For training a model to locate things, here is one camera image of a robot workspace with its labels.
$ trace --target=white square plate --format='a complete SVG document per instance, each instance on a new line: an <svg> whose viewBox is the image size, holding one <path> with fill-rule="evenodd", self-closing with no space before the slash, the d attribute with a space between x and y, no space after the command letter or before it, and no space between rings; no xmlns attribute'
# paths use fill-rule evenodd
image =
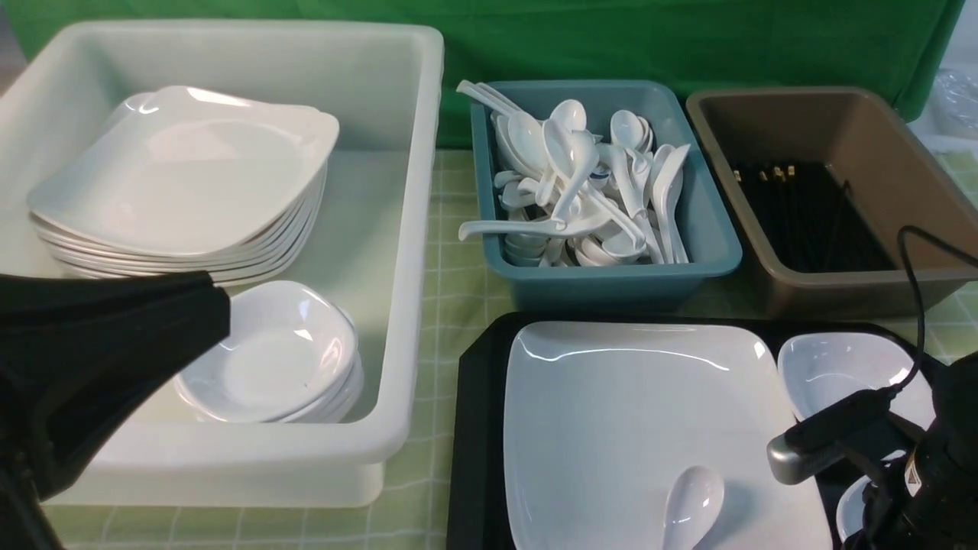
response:
<svg viewBox="0 0 978 550"><path fill-rule="evenodd" d="M536 323L513 342L503 455L520 550L657 548L686 467L727 483L697 546L832 546L814 480L775 481L766 447L794 424L775 360L733 327Z"/></svg>
<svg viewBox="0 0 978 550"><path fill-rule="evenodd" d="M299 198L339 134L336 118L315 109L194 87L142 101L120 106L91 147L30 191L34 214L125 252L224 251Z"/></svg>

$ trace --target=white soup spoon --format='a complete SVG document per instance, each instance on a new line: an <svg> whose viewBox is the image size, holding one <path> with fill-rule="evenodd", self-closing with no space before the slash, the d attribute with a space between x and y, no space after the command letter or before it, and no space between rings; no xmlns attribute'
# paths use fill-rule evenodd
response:
<svg viewBox="0 0 978 550"><path fill-rule="evenodd" d="M720 517L724 479L706 466L686 468L666 497L662 550L692 550Z"/></svg>

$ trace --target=green cloth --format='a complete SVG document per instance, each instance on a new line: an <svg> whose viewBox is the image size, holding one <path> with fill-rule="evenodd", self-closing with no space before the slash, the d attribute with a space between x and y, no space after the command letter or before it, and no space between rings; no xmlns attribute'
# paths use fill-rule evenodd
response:
<svg viewBox="0 0 978 550"><path fill-rule="evenodd" d="M472 81L639 78L694 90L845 84L923 109L964 0L6 0L30 58L95 19L430 25L445 36L439 147L469 144Z"/></svg>

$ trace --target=stack of white plates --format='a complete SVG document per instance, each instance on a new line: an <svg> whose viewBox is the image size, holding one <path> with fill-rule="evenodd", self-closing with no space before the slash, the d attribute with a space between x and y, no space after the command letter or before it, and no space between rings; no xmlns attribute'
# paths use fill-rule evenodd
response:
<svg viewBox="0 0 978 550"><path fill-rule="evenodd" d="M273 281L231 298L231 336L175 379L206 422L336 423L364 387L350 317L309 288Z"/></svg>
<svg viewBox="0 0 978 550"><path fill-rule="evenodd" d="M223 286L253 283L305 244L338 135L311 107L186 86L139 94L31 191L30 220L82 277L205 269Z"/></svg>

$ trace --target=white dish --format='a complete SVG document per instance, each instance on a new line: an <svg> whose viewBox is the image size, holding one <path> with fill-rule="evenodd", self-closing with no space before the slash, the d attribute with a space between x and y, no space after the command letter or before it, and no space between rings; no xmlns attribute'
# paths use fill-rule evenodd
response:
<svg viewBox="0 0 978 550"><path fill-rule="evenodd" d="M354 359L346 380L339 391L330 399L320 398L301 411L289 415L279 422L302 424L336 424L353 408L364 388L364 368L360 356Z"/></svg>
<svg viewBox="0 0 978 550"><path fill-rule="evenodd" d="M863 528L863 489L869 484L869 478L862 476L842 493L839 505L835 509L835 528L839 531L839 541L845 542L856 531Z"/></svg>
<svg viewBox="0 0 978 550"><path fill-rule="evenodd" d="M227 249L222 252L195 257L168 257L140 255L129 252L121 252L112 247L107 247L99 243L85 240L76 235L71 235L47 223L35 215L29 217L37 236L41 238L46 246L56 247L69 255L81 255L85 259L115 265L129 269L152 270L157 267L175 266L184 269L229 269L236 266L251 265L258 261L271 259L274 255L280 254L282 246L287 246L289 241L289 229L297 224L302 225L303 220L300 214L305 215L303 207L311 202L320 201L322 188L325 186L327 170L323 166L321 179L318 184L310 185L302 196L289 209L271 225L269 225L259 235L239 246Z"/></svg>
<svg viewBox="0 0 978 550"><path fill-rule="evenodd" d="M702 548L831 547L814 480L778 483L765 448L794 425L774 358L731 327L536 323L510 354L503 449L520 550L653 548L690 464L726 502Z"/></svg>
<svg viewBox="0 0 978 550"><path fill-rule="evenodd" d="M222 287L249 285L264 281L285 271L298 258L302 249L305 247L306 241L312 233L313 227L316 225L321 199L322 190L315 200L308 202L305 206L308 209L305 221L301 224L296 221L291 225L289 233L285 235L284 243L272 252L273 255L269 259L262 261L255 260L241 267L224 268L224 266L216 266L216 268L206 268L214 283ZM170 266L156 270L126 269L108 266L101 262L93 262L87 258L78 258L64 250L49 247L48 251L69 273L93 279L146 277L160 273L203 269L202 267L195 266Z"/></svg>
<svg viewBox="0 0 978 550"><path fill-rule="evenodd" d="M116 249L219 252L295 202L338 132L335 117L309 109L163 88L35 187L27 203L52 225Z"/></svg>
<svg viewBox="0 0 978 550"><path fill-rule="evenodd" d="M353 325L304 285L275 281L231 300L231 336L175 379L192 407L222 422L275 422L330 401L357 357Z"/></svg>
<svg viewBox="0 0 978 550"><path fill-rule="evenodd" d="M851 395L900 382L913 358L898 345L864 333L802 335L778 352L778 371L798 420ZM917 376L890 406L925 430L934 421L930 387Z"/></svg>

